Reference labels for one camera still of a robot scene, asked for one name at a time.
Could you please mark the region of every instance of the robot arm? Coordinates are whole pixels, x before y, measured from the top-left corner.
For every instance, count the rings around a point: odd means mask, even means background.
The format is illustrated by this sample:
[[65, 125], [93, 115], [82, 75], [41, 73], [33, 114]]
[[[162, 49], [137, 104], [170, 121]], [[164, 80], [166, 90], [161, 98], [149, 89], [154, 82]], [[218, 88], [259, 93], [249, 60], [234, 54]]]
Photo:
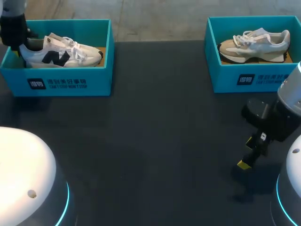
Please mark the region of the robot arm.
[[281, 84], [277, 99], [269, 105], [256, 99], [248, 100], [242, 115], [258, 130], [247, 141], [252, 152], [238, 163], [243, 170], [251, 168], [261, 155], [267, 155], [273, 140], [283, 142], [301, 124], [301, 65]]
[[1, 38], [12, 50], [26, 43], [28, 30], [25, 19], [26, 0], [0, 0]]

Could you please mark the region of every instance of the white dome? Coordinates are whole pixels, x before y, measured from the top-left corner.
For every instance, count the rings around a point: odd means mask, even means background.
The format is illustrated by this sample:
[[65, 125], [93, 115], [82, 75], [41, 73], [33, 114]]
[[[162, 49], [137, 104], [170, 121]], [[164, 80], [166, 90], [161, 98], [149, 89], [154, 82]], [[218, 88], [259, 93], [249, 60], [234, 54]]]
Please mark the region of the white dome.
[[0, 127], [0, 226], [15, 226], [47, 198], [56, 173], [55, 158], [36, 135]]
[[301, 197], [301, 136], [295, 140], [288, 151], [286, 170], [294, 190]]

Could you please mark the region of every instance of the teal box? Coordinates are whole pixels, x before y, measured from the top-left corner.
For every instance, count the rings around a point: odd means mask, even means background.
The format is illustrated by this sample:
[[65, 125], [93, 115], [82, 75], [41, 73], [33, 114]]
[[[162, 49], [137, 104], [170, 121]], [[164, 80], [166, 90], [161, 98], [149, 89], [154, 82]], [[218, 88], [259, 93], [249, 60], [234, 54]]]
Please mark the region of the teal box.
[[114, 61], [114, 37], [110, 20], [35, 20], [28, 27], [44, 38], [51, 32], [80, 44], [106, 47], [103, 67], [24, 68], [9, 48], [1, 73], [16, 97], [109, 96]]
[[[268, 32], [289, 30], [288, 50], [293, 63], [222, 65], [217, 45], [244, 31], [263, 27]], [[295, 16], [210, 17], [205, 34], [205, 54], [215, 93], [273, 92], [301, 61], [301, 24]]]

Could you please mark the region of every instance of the blue led light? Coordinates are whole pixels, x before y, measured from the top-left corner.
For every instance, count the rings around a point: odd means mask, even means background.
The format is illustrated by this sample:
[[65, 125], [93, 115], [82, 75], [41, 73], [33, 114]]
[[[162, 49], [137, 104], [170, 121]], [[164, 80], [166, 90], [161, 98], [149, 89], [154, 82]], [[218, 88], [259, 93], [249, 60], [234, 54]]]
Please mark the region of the blue led light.
[[61, 215], [60, 219], [58, 220], [58, 222], [57, 222], [57, 224], [55, 226], [59, 226], [60, 225], [61, 221], [63, 220], [63, 218], [65, 216], [67, 208], [68, 208], [68, 204], [69, 204], [69, 186], [68, 186], [68, 183], [67, 183], [67, 190], [68, 190], [67, 203], [66, 203], [65, 209], [63, 211], [63, 214]]
[[279, 180], [279, 176], [278, 176], [277, 184], [276, 184], [276, 192], [277, 192], [277, 197], [278, 197], [279, 204], [280, 204], [280, 206], [281, 206], [283, 212], [285, 213], [285, 215], [287, 216], [287, 218], [293, 223], [293, 225], [298, 226], [298, 225], [290, 218], [290, 216], [286, 213], [285, 209], [283, 208], [283, 206], [282, 206], [282, 204], [281, 204], [281, 201], [280, 201], [279, 195], [278, 195], [278, 180]]

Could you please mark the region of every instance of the beige sneaker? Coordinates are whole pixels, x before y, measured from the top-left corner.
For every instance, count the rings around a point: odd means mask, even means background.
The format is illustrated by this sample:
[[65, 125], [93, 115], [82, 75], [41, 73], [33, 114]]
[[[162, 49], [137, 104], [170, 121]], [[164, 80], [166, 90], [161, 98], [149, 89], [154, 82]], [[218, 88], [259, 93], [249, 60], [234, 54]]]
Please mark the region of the beige sneaker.
[[282, 33], [269, 33], [263, 28], [256, 31], [246, 31], [233, 36], [219, 45], [222, 56], [235, 63], [244, 63], [257, 57], [271, 62], [284, 62], [284, 53], [290, 45], [288, 30]]

